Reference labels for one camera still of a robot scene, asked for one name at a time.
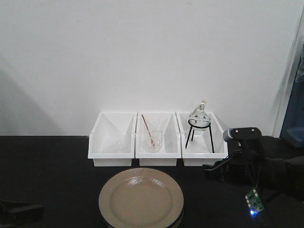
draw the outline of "stacked plates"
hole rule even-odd
[[[110,228],[177,228],[183,218],[184,197],[168,174],[134,168],[103,186],[99,208]]]

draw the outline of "circuit board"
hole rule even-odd
[[[250,214],[255,216],[257,213],[264,209],[263,203],[257,194],[256,189],[252,189],[246,196],[246,202],[250,209]]]

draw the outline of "white storage tray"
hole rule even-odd
[[[207,113],[207,115],[211,118],[214,153],[212,153],[209,128],[203,132],[195,131],[193,141],[191,141],[191,134],[187,149],[185,148],[190,130],[190,125],[188,124],[189,115],[190,112],[176,113],[181,134],[181,151],[184,165],[213,165],[216,161],[226,158],[228,156],[228,148],[227,143],[223,140],[223,129],[213,113]]]
[[[100,113],[89,137],[94,166],[131,166],[136,113]]]
[[[144,144],[145,124],[159,122],[162,125],[162,147],[158,152],[149,152]],[[176,166],[177,158],[181,158],[181,137],[175,113],[138,113],[135,157],[140,166]]]

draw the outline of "black tabletop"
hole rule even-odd
[[[129,167],[94,167],[87,137],[0,137],[0,199],[45,207],[41,222],[22,227],[105,228],[98,196],[105,182]],[[137,167],[138,160],[132,166]],[[185,216],[181,228],[257,228],[238,187],[206,180],[201,167],[155,167],[181,186]],[[304,227],[304,204],[280,195],[266,205],[275,227]]]

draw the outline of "tripod leg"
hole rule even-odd
[[[193,136],[194,136],[194,130],[192,131],[191,141],[193,141]]]
[[[210,132],[210,139],[211,139],[212,153],[214,153],[214,146],[213,146],[213,139],[212,139],[211,125],[209,125],[209,132]]]
[[[189,134],[188,134],[188,138],[187,138],[187,142],[186,142],[186,148],[187,148],[188,141],[189,141],[189,138],[190,138],[190,135],[191,135],[191,131],[192,131],[192,126],[190,127],[190,130],[189,130]]]

